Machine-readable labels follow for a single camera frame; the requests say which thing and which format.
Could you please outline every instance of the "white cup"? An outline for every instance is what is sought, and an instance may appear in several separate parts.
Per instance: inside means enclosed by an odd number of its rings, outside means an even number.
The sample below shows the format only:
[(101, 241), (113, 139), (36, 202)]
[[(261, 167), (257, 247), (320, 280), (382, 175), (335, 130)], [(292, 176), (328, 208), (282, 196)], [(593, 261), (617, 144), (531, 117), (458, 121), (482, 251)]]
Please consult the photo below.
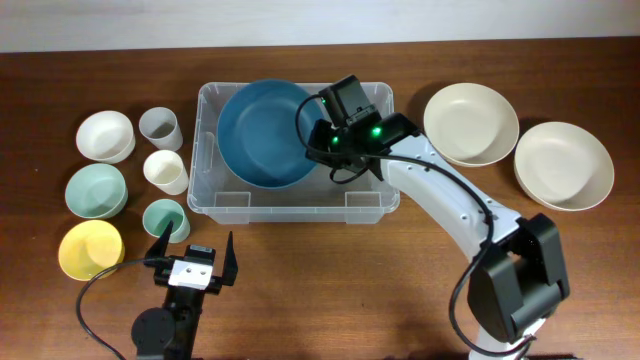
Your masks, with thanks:
[(182, 132), (173, 111), (156, 107), (147, 110), (138, 123), (140, 132), (160, 150), (176, 151), (182, 146)]
[(183, 193), (189, 187), (189, 176), (180, 155), (158, 150), (144, 162), (144, 177), (169, 195)]
[(154, 201), (142, 215), (142, 226), (154, 237), (162, 235), (169, 221), (173, 221), (169, 242), (176, 244), (184, 241), (191, 232), (191, 225), (184, 209), (177, 202), (169, 199)]
[(136, 146), (131, 121), (117, 111), (89, 116), (78, 128), (76, 146), (84, 157), (107, 164), (118, 163)]

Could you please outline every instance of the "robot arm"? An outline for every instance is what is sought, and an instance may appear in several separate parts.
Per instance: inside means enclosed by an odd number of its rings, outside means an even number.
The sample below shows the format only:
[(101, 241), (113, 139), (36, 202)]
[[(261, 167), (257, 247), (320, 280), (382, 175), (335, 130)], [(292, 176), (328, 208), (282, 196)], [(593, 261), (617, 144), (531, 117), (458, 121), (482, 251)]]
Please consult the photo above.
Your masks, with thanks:
[(161, 308), (140, 314), (131, 328), (138, 360), (191, 360), (202, 304), (206, 294), (219, 295), (222, 286), (233, 286), (238, 262), (229, 233), (222, 276), (213, 274), (216, 251), (189, 245), (184, 256), (165, 257), (173, 227), (170, 221), (162, 236), (147, 251), (145, 266), (154, 268), (156, 285), (167, 288)]
[[(494, 243), (500, 243), (518, 230), (520, 214), (492, 200), (477, 189), (475, 185), (463, 178), (440, 157), (424, 135), (409, 136), (396, 143), (391, 147), (390, 155), (425, 159), (466, 182), (481, 199), (485, 200), (486, 205), (494, 215), (495, 234), (492, 239)], [(467, 259), (469, 261), (473, 259), (480, 250), (480, 244), (486, 239), (488, 227), (484, 222), (482, 210), (467, 192), (441, 173), (424, 171), (423, 168), (404, 161), (383, 160), (381, 170), (385, 181), (418, 203), (424, 211), (451, 235)], [(535, 334), (544, 324), (544, 321), (545, 319), (539, 319), (524, 330), (523, 333), (525, 335)], [(505, 352), (516, 347), (521, 341), (522, 338), (513, 344), (499, 341), (481, 326), (476, 345), (493, 352)], [(512, 360), (517, 356), (518, 354), (514, 354), (503, 357), (503, 359)], [(487, 360), (495, 358), (472, 351), (469, 359)]]
[[(370, 170), (431, 215), (477, 265), (470, 273), (467, 301), (480, 323), (475, 346), (484, 355), (472, 352), (470, 358), (515, 359), (519, 355), (515, 348), (524, 337), (535, 333), (569, 296), (553, 222), (542, 214), (523, 219), (480, 191), (446, 163), (406, 117), (396, 113), (381, 118), (355, 76), (313, 95), (300, 105), (298, 114), (307, 101), (319, 97), (331, 121), (318, 120), (308, 143), (296, 116), (307, 157), (356, 174)], [(489, 219), (491, 244), (486, 243)], [(512, 349), (513, 354), (498, 354)]]

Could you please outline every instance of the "clear plastic bin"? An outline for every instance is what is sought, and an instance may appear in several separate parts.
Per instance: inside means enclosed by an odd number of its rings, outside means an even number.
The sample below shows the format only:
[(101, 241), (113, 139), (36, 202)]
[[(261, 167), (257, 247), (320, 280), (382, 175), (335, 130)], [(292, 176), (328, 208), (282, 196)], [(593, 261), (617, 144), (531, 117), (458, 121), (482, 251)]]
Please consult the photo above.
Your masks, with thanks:
[[(400, 193), (370, 172), (346, 185), (329, 180), (330, 168), (318, 164), (299, 183), (280, 190), (251, 186), (226, 166), (216, 141), (224, 104), (247, 83), (212, 82), (198, 94), (198, 115), (187, 203), (220, 224), (250, 222), (346, 222), (375, 224), (400, 204)], [(330, 84), (298, 84), (315, 94)], [(384, 83), (362, 83), (384, 117), (393, 112), (393, 92)], [(322, 109), (325, 119), (328, 115)], [(352, 173), (338, 171), (336, 179)]]

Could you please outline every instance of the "mint green bowl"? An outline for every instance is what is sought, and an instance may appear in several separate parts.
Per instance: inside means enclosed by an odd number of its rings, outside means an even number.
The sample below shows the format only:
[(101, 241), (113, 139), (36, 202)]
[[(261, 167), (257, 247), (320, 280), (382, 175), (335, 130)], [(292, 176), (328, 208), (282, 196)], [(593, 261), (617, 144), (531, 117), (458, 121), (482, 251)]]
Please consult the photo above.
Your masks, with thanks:
[(122, 173), (114, 166), (93, 164), (69, 180), (65, 201), (72, 213), (85, 219), (108, 219), (119, 213), (128, 198)]

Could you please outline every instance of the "teal cup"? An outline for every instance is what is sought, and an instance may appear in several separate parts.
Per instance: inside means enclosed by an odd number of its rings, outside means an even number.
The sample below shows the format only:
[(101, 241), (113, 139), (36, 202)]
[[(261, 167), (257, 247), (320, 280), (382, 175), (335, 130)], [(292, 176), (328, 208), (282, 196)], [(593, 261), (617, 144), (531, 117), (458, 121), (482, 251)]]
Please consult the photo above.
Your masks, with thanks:
[(128, 196), (124, 177), (107, 164), (93, 164), (78, 170), (64, 194), (69, 210), (85, 219), (113, 217), (122, 210)]
[(154, 237), (162, 235), (169, 221), (173, 221), (169, 242), (175, 244), (184, 241), (191, 232), (191, 225), (184, 209), (177, 202), (169, 199), (154, 201), (142, 215), (142, 226)]

